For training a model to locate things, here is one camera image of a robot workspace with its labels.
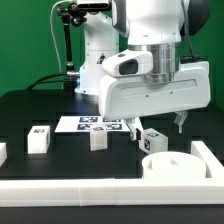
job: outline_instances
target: white cube with marker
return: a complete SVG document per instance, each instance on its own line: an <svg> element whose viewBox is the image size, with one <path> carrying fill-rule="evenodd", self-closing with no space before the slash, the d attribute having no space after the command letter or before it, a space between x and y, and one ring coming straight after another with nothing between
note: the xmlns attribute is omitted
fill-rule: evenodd
<svg viewBox="0 0 224 224"><path fill-rule="evenodd" d="M90 150L107 149L107 129L105 124L94 124L90 127Z"/></svg>
<svg viewBox="0 0 224 224"><path fill-rule="evenodd" d="M33 126L28 134L28 154L46 153L50 144L50 126Z"/></svg>

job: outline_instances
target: black table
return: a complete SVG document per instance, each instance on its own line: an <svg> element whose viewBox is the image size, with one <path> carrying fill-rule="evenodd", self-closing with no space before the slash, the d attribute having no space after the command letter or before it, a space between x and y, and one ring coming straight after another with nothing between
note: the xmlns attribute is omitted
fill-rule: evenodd
<svg viewBox="0 0 224 224"><path fill-rule="evenodd" d="M94 103L60 90L13 91L0 98L0 142L7 143L7 161L0 180L140 178L145 154L129 133L110 132L107 150L90 152L88 133L55 134L61 116L95 116ZM169 150L189 152L202 140L223 163L224 112L210 104L189 112L183 134L173 125L175 114L141 119L169 137ZM46 155L27 154L27 135L34 125L50 125ZM106 206L0 208L1 223L223 223L224 205Z"/></svg>

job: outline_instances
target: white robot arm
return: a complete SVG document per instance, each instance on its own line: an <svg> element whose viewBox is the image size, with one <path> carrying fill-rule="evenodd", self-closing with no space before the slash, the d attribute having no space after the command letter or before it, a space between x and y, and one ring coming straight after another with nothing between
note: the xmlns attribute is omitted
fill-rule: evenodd
<svg viewBox="0 0 224 224"><path fill-rule="evenodd" d="M180 63L184 9L191 1L112 1L113 25L128 36L128 49L103 63L107 74L100 84L103 117L132 119L176 112L181 132L185 111L208 105L209 63L195 58ZM125 18L121 8L126 9Z"/></svg>

